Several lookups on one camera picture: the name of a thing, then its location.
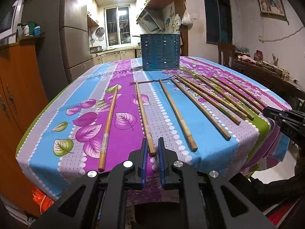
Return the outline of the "round dark wooden table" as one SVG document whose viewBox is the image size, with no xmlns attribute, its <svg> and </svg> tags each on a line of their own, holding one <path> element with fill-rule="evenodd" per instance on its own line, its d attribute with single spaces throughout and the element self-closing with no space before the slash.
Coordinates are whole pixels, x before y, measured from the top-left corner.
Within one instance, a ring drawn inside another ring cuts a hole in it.
<svg viewBox="0 0 305 229">
<path fill-rule="evenodd" d="M 293 109 L 304 112 L 304 87 L 293 81 L 283 80 L 274 72 L 246 61 L 234 60 L 232 69 L 269 88 L 288 102 Z"/>
</svg>

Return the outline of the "floral purple blue tablecloth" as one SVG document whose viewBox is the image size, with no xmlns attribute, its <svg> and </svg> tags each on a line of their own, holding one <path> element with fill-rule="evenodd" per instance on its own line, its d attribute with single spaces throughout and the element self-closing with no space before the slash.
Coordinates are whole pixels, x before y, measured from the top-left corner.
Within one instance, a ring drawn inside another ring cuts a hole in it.
<svg viewBox="0 0 305 229">
<path fill-rule="evenodd" d="M 199 57 L 181 57 L 177 70 L 144 71 L 142 60 L 101 64 L 73 81 L 37 116 L 21 139 L 16 160 L 41 191 L 58 199 L 77 177 L 98 168 L 105 126 L 113 112 L 105 169 L 128 159 L 141 147 L 146 119 L 153 142 L 201 172 L 218 171 L 231 178 L 269 169 L 281 162 L 289 139 L 262 113 L 234 123 L 187 86 L 180 75 L 214 77 L 237 88 L 252 103 L 279 110 L 290 105 L 265 86 Z"/>
</svg>

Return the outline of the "red lidded glass jar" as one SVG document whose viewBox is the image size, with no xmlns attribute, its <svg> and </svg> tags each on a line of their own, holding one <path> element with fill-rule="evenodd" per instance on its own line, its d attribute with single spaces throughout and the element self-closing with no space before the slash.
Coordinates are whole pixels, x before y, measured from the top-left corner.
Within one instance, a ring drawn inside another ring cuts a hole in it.
<svg viewBox="0 0 305 229">
<path fill-rule="evenodd" d="M 263 52 L 256 50 L 256 52 L 254 53 L 254 60 L 255 61 L 263 61 L 264 60 L 264 56 L 263 56 Z"/>
</svg>

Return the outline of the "blue perforated utensil holder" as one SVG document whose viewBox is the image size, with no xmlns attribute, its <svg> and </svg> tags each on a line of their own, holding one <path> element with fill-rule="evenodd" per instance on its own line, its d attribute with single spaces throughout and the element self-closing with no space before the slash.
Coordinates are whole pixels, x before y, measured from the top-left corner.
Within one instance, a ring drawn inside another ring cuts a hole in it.
<svg viewBox="0 0 305 229">
<path fill-rule="evenodd" d="M 180 35 L 169 33 L 142 34 L 141 51 L 144 71 L 178 69 Z"/>
</svg>

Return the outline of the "dark wooden chair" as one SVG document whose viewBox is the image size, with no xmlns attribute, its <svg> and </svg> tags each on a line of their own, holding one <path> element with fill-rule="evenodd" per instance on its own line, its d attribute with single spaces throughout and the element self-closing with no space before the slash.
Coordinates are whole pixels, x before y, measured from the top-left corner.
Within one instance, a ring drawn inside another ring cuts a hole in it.
<svg viewBox="0 0 305 229">
<path fill-rule="evenodd" d="M 233 44 L 218 42 L 218 63 L 225 67 L 231 67 L 230 61 L 234 60 L 236 47 Z"/>
</svg>

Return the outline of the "steel range hood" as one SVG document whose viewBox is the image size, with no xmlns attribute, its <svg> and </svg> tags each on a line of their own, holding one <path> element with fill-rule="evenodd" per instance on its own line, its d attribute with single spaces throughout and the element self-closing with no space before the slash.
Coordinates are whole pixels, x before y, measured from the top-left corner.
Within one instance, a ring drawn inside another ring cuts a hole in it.
<svg viewBox="0 0 305 229">
<path fill-rule="evenodd" d="M 143 9 L 136 19 L 136 22 L 137 24 L 145 26 L 150 33 L 164 30 L 163 15 L 158 10 Z"/>
</svg>

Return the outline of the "hanging white plastic bag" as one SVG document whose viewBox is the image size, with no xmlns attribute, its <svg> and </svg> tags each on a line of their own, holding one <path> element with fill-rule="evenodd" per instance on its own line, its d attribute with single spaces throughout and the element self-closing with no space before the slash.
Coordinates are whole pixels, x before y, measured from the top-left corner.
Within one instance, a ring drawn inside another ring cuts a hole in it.
<svg viewBox="0 0 305 229">
<path fill-rule="evenodd" d="M 184 14 L 183 14 L 182 19 L 181 19 L 181 23 L 182 23 L 182 25 L 185 25 L 185 26 L 192 26 L 193 25 L 192 15 L 187 9 L 184 11 Z"/>
</svg>

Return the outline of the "dark window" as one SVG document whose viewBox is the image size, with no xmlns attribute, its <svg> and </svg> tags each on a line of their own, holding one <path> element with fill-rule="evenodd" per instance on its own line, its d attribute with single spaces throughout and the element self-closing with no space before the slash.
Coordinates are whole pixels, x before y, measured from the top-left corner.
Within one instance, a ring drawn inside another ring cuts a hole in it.
<svg viewBox="0 0 305 229">
<path fill-rule="evenodd" d="M 232 14 L 230 0 L 204 0 L 206 15 L 206 41 L 232 43 Z"/>
</svg>

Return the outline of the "orange wooden cabinet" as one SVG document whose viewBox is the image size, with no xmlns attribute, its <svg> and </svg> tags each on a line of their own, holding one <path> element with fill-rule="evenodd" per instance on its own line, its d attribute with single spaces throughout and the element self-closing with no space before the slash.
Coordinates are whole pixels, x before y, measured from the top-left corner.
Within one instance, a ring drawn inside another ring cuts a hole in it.
<svg viewBox="0 0 305 229">
<path fill-rule="evenodd" d="M 17 146 L 30 124 L 47 105 L 36 45 L 30 37 L 1 47 L 1 195 L 31 215 L 40 214 L 33 201 L 34 184 L 15 159 Z"/>
</svg>

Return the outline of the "small white blue bottle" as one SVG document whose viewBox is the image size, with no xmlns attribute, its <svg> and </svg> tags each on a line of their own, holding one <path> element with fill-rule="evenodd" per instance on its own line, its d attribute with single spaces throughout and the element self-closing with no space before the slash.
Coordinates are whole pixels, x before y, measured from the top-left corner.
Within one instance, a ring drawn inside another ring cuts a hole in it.
<svg viewBox="0 0 305 229">
<path fill-rule="evenodd" d="M 34 27 L 33 35 L 34 35 L 34 36 L 39 36 L 39 35 L 40 35 L 40 29 L 41 29 L 40 26 Z"/>
</svg>

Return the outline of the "silver brown refrigerator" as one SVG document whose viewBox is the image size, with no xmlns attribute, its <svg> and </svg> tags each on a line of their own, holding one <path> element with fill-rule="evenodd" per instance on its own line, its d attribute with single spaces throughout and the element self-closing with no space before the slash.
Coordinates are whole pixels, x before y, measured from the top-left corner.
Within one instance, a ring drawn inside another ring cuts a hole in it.
<svg viewBox="0 0 305 229">
<path fill-rule="evenodd" d="M 24 0 L 21 21 L 37 23 L 45 35 L 36 50 L 48 100 L 94 65 L 86 0 Z"/>
</svg>

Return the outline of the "green bottle on cabinet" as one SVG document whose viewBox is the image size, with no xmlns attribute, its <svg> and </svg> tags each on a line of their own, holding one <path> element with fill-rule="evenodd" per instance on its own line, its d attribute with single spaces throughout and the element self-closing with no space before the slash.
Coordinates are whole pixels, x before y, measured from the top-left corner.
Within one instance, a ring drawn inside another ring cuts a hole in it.
<svg viewBox="0 0 305 229">
<path fill-rule="evenodd" d="M 29 27 L 29 35 L 33 36 L 34 35 L 34 28 L 37 26 L 37 23 L 33 22 L 33 21 L 29 21 L 29 22 L 27 22 L 27 25 Z"/>
</svg>

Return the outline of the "white microwave oven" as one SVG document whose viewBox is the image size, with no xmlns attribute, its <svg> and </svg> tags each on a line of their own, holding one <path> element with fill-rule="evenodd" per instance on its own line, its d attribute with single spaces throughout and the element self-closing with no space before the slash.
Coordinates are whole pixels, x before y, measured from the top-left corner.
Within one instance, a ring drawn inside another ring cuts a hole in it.
<svg viewBox="0 0 305 229">
<path fill-rule="evenodd" d="M 1 46 L 14 44 L 17 40 L 17 26 L 21 22 L 23 0 L 17 0 L 1 22 Z"/>
</svg>

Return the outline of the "framed wall picture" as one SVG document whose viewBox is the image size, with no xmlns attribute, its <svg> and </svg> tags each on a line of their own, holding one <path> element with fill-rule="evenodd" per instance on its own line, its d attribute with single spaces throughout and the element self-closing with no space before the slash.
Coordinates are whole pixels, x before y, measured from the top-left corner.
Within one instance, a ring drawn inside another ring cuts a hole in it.
<svg viewBox="0 0 305 229">
<path fill-rule="evenodd" d="M 274 15 L 286 18 L 282 0 L 258 0 L 261 15 Z"/>
</svg>

